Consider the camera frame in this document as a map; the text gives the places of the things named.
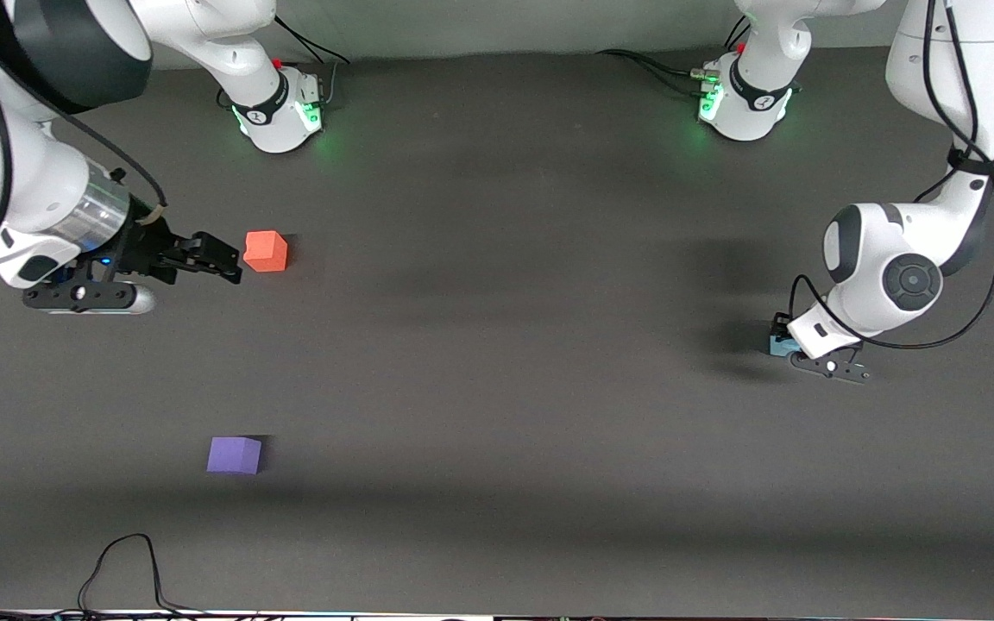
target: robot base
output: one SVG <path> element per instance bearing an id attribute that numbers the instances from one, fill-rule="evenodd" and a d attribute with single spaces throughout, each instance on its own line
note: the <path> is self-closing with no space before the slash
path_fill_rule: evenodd
<path id="1" fill-rule="evenodd" d="M 321 129 L 324 110 L 320 102 L 320 83 L 316 75 L 301 73 L 293 67 L 283 67 L 280 76 L 289 83 L 287 102 L 277 111 L 271 122 L 254 125 L 245 122 L 233 109 L 240 130 L 252 139 L 256 148 L 269 154 L 291 152 L 299 148 L 311 135 Z"/>
<path id="2" fill-rule="evenodd" d="M 739 57 L 737 52 L 723 54 L 717 60 L 708 60 L 703 68 L 718 71 L 719 75 L 730 73 L 731 64 Z M 712 91 L 701 100 L 698 121 L 706 122 L 719 133 L 733 141 L 756 141 L 770 133 L 773 126 L 784 118 L 784 107 L 792 97 L 792 90 L 774 102 L 768 110 L 751 110 L 746 99 L 734 90 L 730 79 L 721 79 Z"/>

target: white robotic arm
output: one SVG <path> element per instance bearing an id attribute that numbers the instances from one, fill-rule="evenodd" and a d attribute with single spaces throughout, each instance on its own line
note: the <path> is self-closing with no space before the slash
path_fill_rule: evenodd
<path id="1" fill-rule="evenodd" d="M 316 76 L 276 67 L 249 33 L 271 23 L 275 0 L 130 0 L 148 38 L 205 67 L 263 152 L 289 152 L 321 129 Z"/>
<path id="2" fill-rule="evenodd" d="M 273 0 L 1 1 L 0 109 L 10 157 L 3 160 L 0 145 L 0 200 L 3 166 L 12 169 L 0 210 L 0 276 L 27 290 L 25 304 L 141 313 L 153 306 L 150 292 L 113 282 L 114 273 L 173 283 L 176 270 L 205 271 L 240 280 L 235 248 L 208 233 L 173 235 L 161 210 L 131 196 L 117 172 L 56 141 L 48 121 L 56 117 L 51 106 L 74 114 L 141 94 L 150 38 L 208 68 L 259 149 L 293 149 L 320 129 L 319 85 L 277 67 L 247 36 L 273 17 Z"/>
<path id="3" fill-rule="evenodd" d="M 928 10 L 934 11 L 930 20 Z M 950 172 L 930 201 L 852 204 L 828 225 L 823 255 L 835 280 L 826 295 L 829 313 L 816 303 L 788 326 L 809 358 L 926 313 L 944 276 L 977 251 L 994 190 L 994 3 L 953 0 L 952 16 L 950 23 L 941 1 L 911 0 L 887 70 L 901 104 L 958 131 L 947 157 Z M 954 27 L 967 71 L 959 66 Z M 927 28 L 931 41 L 924 46 Z"/>
<path id="4" fill-rule="evenodd" d="M 728 51 L 705 63 L 725 76 L 708 94 L 697 118 L 733 141 L 756 141 L 784 117 L 793 78 L 812 48 L 809 17 L 852 16 L 884 0 L 734 0 L 750 20 L 742 53 Z"/>

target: purple cube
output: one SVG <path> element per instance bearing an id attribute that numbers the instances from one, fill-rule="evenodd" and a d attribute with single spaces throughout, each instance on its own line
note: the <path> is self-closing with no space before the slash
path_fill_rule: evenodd
<path id="1" fill-rule="evenodd" d="M 205 472 L 255 474 L 260 471 L 260 445 L 251 437 L 214 437 Z"/>

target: dark gray tabletop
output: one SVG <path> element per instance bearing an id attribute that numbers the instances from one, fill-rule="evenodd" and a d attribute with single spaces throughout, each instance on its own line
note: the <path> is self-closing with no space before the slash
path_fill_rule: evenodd
<path id="1" fill-rule="evenodd" d="M 135 318 L 0 283 L 0 606 L 70 604 L 145 530 L 208 608 L 994 618 L 994 306 L 942 350 L 868 350 L 865 388 L 757 351 L 793 276 L 826 282 L 829 217 L 943 173 L 885 55 L 813 52 L 756 144 L 602 56 L 345 66 L 280 156 L 204 72 L 88 113 L 178 231 L 295 256 Z M 993 243 L 892 337 L 959 326 Z M 205 474 L 231 434 L 271 436 L 265 472 Z M 93 604 L 149 588 L 125 549 Z"/>

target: orange cube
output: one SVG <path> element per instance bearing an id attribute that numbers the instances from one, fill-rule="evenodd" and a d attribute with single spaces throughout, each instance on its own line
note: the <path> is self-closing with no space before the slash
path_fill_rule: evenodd
<path id="1" fill-rule="evenodd" d="M 277 231 L 249 231 L 244 237 L 244 263 L 256 272 L 281 272 L 286 268 L 286 240 Z"/>

